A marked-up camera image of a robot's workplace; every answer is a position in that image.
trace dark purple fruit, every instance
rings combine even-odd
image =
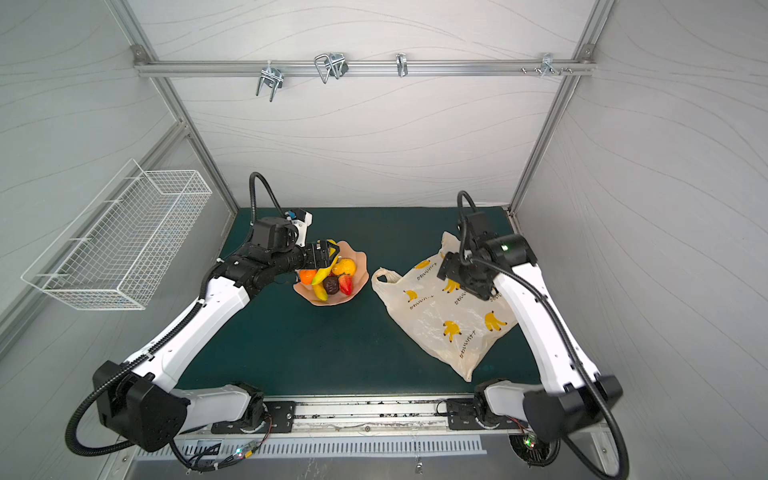
[[[327,276],[325,280],[323,280],[323,288],[326,289],[326,292],[329,295],[333,295],[334,293],[339,292],[339,277],[337,276]]]

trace horizontal metal bar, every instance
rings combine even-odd
[[[397,77],[397,62],[348,61],[345,77]],[[317,77],[313,61],[271,61],[284,77]],[[140,77],[258,77],[266,61],[154,61],[135,65]],[[591,75],[594,63],[553,60],[552,75]],[[408,60],[409,77],[537,76],[541,60]]]

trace vertical metal post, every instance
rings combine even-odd
[[[145,35],[144,30],[142,30],[139,21],[136,19],[136,15],[127,1],[106,0],[106,2],[131,45],[143,46],[148,61],[156,61],[157,54],[152,48],[149,39]],[[197,131],[187,109],[184,108],[184,105],[181,103],[179,94],[176,92],[173,84],[171,84],[168,78],[152,78],[152,81],[154,82],[157,91],[160,92],[160,95],[165,100],[165,104],[168,106],[171,113],[174,114],[176,119],[184,122],[189,128],[189,137],[192,148],[195,150],[195,153],[197,153],[197,156],[200,158],[200,161],[210,177],[214,180],[217,190],[221,192],[221,196],[224,198],[224,202],[230,208],[232,213],[236,214],[239,208],[237,201],[235,200],[234,195],[232,195],[232,191],[224,180],[224,177],[221,174],[221,171],[219,171],[219,167],[214,162],[208,148],[201,139],[200,132]]]
[[[584,58],[592,57],[594,54],[594,45],[598,42],[600,33],[603,31],[605,22],[608,19],[608,14],[611,12],[611,7],[613,5],[614,0],[597,0],[594,3],[592,13],[587,20],[587,25],[581,33],[581,39],[579,39],[579,42],[576,44],[576,50],[574,51],[573,57],[575,61],[581,61]],[[573,97],[578,81],[579,77],[575,75],[563,78],[560,83],[560,88],[558,88],[558,92],[554,96],[552,106],[544,121],[544,126],[541,128],[541,132],[536,139],[533,150],[531,150],[531,156],[528,157],[528,163],[525,164],[523,174],[520,176],[518,186],[515,188],[515,195],[512,197],[512,200],[507,207],[507,211],[513,219],[516,218],[518,209],[525,196],[525,191],[528,189],[533,174],[535,173],[538,164],[541,162],[541,158],[544,156],[544,152],[547,150],[549,142],[552,140],[554,130],[558,126],[560,119],[563,117],[568,102],[571,100],[571,97]]]

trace black fan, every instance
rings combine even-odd
[[[554,444],[539,442],[536,435],[510,435],[509,445],[515,454],[530,466],[545,467],[558,457],[560,440]]]

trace wavy line pattern wall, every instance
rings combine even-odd
[[[768,2],[621,0],[519,212],[635,478],[768,470]]]
[[[162,60],[570,58],[592,4],[131,2]],[[437,207],[509,202],[559,80],[288,78],[272,103],[256,82],[174,80],[238,202],[260,170],[286,205]]]

